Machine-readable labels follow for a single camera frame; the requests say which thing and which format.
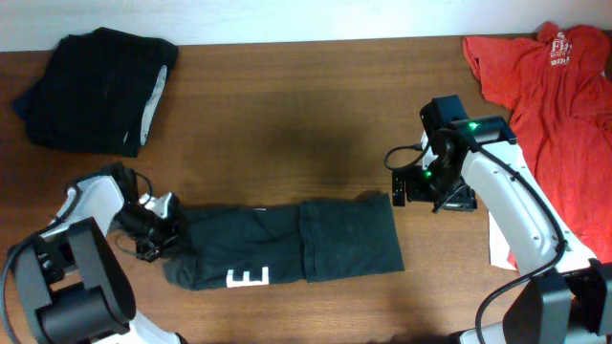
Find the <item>clothing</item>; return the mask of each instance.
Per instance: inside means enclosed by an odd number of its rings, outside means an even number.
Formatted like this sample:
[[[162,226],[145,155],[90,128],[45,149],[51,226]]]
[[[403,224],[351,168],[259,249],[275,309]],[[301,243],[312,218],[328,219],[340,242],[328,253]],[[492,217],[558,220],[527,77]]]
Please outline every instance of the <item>clothing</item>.
[[[178,48],[105,28],[69,35],[13,109],[32,143],[136,157]]]
[[[191,250],[164,263],[166,279],[184,289],[240,286],[245,272],[254,282],[267,277],[251,284],[262,285],[404,270],[388,195],[184,213]]]
[[[514,111],[510,125],[558,214],[601,261],[612,261],[608,37],[546,23],[537,40],[468,37],[463,47],[485,99]]]

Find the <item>black cloth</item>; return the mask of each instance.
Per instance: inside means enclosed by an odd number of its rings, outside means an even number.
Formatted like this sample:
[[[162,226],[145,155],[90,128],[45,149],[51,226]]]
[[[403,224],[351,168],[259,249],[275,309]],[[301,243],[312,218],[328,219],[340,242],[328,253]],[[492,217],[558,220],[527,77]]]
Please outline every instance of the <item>black cloth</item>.
[[[142,114],[178,48],[106,28],[63,38],[43,77],[14,104],[35,144],[136,157]]]
[[[188,290],[225,288],[243,272],[270,284],[324,282],[403,271],[388,195],[361,202],[311,201],[275,208],[187,208],[191,252],[164,263]]]

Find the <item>wooden table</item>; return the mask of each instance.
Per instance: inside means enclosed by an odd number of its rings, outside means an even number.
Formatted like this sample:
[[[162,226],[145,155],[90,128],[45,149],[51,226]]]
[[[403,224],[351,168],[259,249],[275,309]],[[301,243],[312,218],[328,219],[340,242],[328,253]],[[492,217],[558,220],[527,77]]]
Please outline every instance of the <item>wooden table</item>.
[[[49,56],[0,54],[1,252],[49,222],[67,182],[109,162],[184,204],[353,199],[390,192],[383,155],[419,140],[418,112],[433,97],[457,94],[475,118],[508,115],[481,97],[460,37],[182,47],[137,159],[65,153],[29,144],[9,105]],[[165,282],[161,262],[114,249],[139,310],[190,343],[428,343],[472,328],[485,296],[516,277],[488,264],[482,203],[473,213],[431,208],[394,209],[405,272],[336,282],[186,291]],[[491,305],[486,322],[515,296]],[[7,299],[29,337],[12,280]]]

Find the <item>white wall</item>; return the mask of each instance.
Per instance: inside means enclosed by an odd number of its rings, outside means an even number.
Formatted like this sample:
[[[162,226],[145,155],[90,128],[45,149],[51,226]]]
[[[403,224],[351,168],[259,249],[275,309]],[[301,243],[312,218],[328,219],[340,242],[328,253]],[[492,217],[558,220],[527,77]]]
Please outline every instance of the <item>white wall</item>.
[[[219,44],[612,29],[612,0],[0,0],[0,51],[48,50],[99,26]]]

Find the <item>red garment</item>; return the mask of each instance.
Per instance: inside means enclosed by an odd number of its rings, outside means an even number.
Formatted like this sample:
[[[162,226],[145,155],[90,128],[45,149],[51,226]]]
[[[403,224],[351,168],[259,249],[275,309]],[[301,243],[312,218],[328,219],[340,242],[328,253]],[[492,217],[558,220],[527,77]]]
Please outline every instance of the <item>red garment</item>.
[[[563,221],[602,262],[612,261],[608,37],[546,23],[537,40],[469,37],[463,49],[485,99],[514,111],[525,160]]]

